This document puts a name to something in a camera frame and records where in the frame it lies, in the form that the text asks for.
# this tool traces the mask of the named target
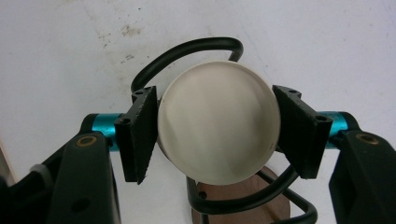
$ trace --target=round white object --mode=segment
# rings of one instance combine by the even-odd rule
[[[276,148],[280,115],[270,87],[239,63],[202,63],[166,89],[161,148],[188,177],[228,185],[257,173]]]

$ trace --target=wooden base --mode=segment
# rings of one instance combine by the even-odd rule
[[[276,178],[274,172],[267,167],[262,170],[273,178]],[[254,175],[242,182],[227,185],[213,186],[198,183],[198,191],[204,192],[208,200],[228,200],[242,198],[251,195],[268,186],[268,183],[260,177]],[[198,212],[191,209],[192,223],[201,224],[201,216]],[[279,195],[271,202],[257,208],[228,215],[209,216],[210,224],[257,224],[271,223],[281,219],[290,218],[290,201],[283,195]]]

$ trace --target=black wire loop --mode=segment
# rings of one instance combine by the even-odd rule
[[[169,49],[143,68],[143,70],[134,78],[134,81],[131,84],[131,91],[134,92],[136,90],[143,89],[152,78],[177,59],[195,52],[215,49],[230,50],[232,54],[229,60],[233,62],[237,62],[244,52],[244,46],[242,43],[239,40],[230,37],[210,37],[186,42]]]
[[[223,201],[210,201],[200,198],[195,180],[187,177],[188,198],[191,207],[199,213],[223,215],[243,212],[273,200],[277,195],[287,189],[297,177],[298,174],[294,171],[294,168],[289,166],[283,174],[267,188],[248,195],[247,197]]]
[[[259,171],[257,175],[269,184],[275,181],[271,176],[269,176],[263,171]],[[285,189],[285,191],[283,191],[283,195],[285,195],[285,197],[287,197],[291,202],[293,202],[301,210],[303,210],[304,214],[298,217],[292,217],[285,220],[276,221],[273,222],[273,224],[308,224],[308,223],[310,224],[317,222],[318,211],[317,208],[312,203],[310,203],[300,195],[296,194],[291,189]]]

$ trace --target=brass screw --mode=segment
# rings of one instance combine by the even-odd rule
[[[93,145],[96,142],[97,138],[95,136],[85,136],[82,138],[79,138],[77,140],[77,146],[78,147],[89,147]]]
[[[356,135],[356,137],[359,140],[361,140],[362,142],[365,142],[365,143],[370,144],[370,145],[378,145],[379,144],[379,141],[376,138],[374,138],[371,135],[366,134],[366,133],[358,133]]]

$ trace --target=teal metal part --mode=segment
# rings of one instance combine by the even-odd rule
[[[332,119],[332,128],[330,129],[329,139],[336,136],[340,131],[348,130],[347,121],[340,112],[320,111],[319,114]],[[336,146],[327,142],[326,148],[336,148]]]
[[[98,114],[93,121],[92,130],[101,132],[106,138],[111,140],[110,151],[120,150],[116,141],[116,128],[114,127],[114,121],[119,117],[120,114]]]

